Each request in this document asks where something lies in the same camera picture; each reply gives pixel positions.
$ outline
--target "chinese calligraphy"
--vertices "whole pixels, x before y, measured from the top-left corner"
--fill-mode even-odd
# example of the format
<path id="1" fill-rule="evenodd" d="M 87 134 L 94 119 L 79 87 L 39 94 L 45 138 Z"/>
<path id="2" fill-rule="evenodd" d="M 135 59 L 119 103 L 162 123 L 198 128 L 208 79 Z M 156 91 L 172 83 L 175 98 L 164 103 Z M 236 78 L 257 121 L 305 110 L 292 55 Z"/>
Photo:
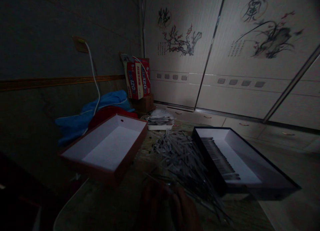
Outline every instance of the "chinese calligraphy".
<path id="1" fill-rule="evenodd" d="M 171 13 L 169 10 L 160 9 L 158 13 L 158 25 L 160 28 L 165 28 L 171 23 Z"/>
<path id="2" fill-rule="evenodd" d="M 256 21 L 268 7 L 266 0 L 250 0 L 241 11 L 241 19 L 244 22 Z"/>
<path id="3" fill-rule="evenodd" d="M 243 46 L 245 44 L 245 40 L 240 40 L 239 42 L 232 41 L 231 47 L 229 49 L 228 57 L 239 57 Z"/>
<path id="4" fill-rule="evenodd" d="M 158 55 L 166 55 L 166 42 L 158 42 Z"/>

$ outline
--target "cardboard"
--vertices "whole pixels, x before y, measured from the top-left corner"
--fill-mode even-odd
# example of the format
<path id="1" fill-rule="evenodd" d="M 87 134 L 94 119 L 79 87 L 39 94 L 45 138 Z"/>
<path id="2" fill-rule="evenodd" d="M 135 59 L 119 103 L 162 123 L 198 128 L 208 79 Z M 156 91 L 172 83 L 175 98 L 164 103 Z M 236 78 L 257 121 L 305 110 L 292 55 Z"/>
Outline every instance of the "cardboard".
<path id="1" fill-rule="evenodd" d="M 231 128 L 194 127 L 192 139 L 207 161 L 206 166 L 215 167 L 215 164 L 201 138 L 213 138 L 234 171 L 240 175 L 241 180 L 225 180 L 227 194 L 251 193 L 259 200 L 281 200 L 301 189 Z"/>
<path id="2" fill-rule="evenodd" d="M 146 135 L 146 121 L 115 114 L 70 144 L 59 156 L 74 171 L 116 188 Z"/>
<path id="3" fill-rule="evenodd" d="M 137 112 L 146 114 L 154 108 L 153 94 L 147 95 L 139 100 L 131 99 L 131 104 Z"/>
<path id="4" fill-rule="evenodd" d="M 120 54 L 126 76 L 128 97 L 139 100 L 150 94 L 149 59 Z"/>

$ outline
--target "red box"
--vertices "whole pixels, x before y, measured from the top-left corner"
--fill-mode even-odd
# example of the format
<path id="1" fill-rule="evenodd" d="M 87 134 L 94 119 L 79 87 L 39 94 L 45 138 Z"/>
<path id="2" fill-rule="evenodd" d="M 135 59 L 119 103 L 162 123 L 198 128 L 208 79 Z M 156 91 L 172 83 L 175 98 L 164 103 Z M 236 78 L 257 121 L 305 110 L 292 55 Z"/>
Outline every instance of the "red box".
<path id="1" fill-rule="evenodd" d="M 80 137 L 59 156 L 74 171 L 116 188 L 147 135 L 147 122 L 115 114 Z"/>
<path id="2" fill-rule="evenodd" d="M 141 99 L 150 94 L 150 70 L 148 59 L 133 58 L 121 54 L 127 81 L 128 96 L 132 99 Z"/>

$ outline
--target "wall trim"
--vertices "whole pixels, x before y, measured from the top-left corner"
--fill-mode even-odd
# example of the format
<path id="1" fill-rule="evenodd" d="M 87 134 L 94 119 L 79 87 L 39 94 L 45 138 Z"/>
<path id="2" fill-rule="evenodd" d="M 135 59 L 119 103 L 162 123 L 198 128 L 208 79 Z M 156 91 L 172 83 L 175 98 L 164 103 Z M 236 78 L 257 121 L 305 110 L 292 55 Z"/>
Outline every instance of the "wall trim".
<path id="1" fill-rule="evenodd" d="M 125 79 L 125 75 L 96 76 L 97 82 Z M 38 78 L 38 79 L 13 79 L 0 81 L 0 92 L 53 87 L 59 85 L 81 84 L 94 82 L 92 76 L 63 77 L 63 78 Z"/>

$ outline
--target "drawer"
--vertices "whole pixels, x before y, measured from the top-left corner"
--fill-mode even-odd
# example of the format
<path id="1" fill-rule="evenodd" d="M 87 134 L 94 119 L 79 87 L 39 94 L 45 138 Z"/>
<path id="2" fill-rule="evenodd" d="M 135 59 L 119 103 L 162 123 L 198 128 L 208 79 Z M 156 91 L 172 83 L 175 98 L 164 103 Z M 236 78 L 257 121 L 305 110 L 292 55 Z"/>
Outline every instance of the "drawer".
<path id="1" fill-rule="evenodd" d="M 182 121 L 187 121 L 187 122 L 193 122 L 193 121 L 192 121 L 193 112 L 188 112 L 188 111 L 184 111 L 184 110 L 180 110 L 180 109 L 175 109 L 175 108 L 169 108 L 169 107 L 166 107 L 166 110 L 169 111 L 170 113 L 172 113 L 173 116 L 174 116 L 177 120 L 182 120 Z"/>
<path id="2" fill-rule="evenodd" d="M 207 124 L 214 127 L 222 127 L 224 121 L 226 120 L 226 117 L 223 116 L 198 111 L 195 111 L 193 115 L 193 120 L 195 123 Z"/>
<path id="3" fill-rule="evenodd" d="M 318 135 L 299 132 L 291 129 L 269 126 L 258 137 L 260 140 L 282 144 L 289 147 L 305 148 L 311 144 Z"/>
<path id="4" fill-rule="evenodd" d="M 193 120 L 193 112 L 188 112 L 176 108 L 170 108 L 167 105 L 163 104 L 154 104 L 156 108 L 165 109 L 170 112 L 177 120 L 187 121 L 187 122 L 194 122 Z"/>
<path id="5" fill-rule="evenodd" d="M 227 118 L 223 127 L 232 128 L 241 136 L 258 138 L 266 125 L 240 119 Z"/>

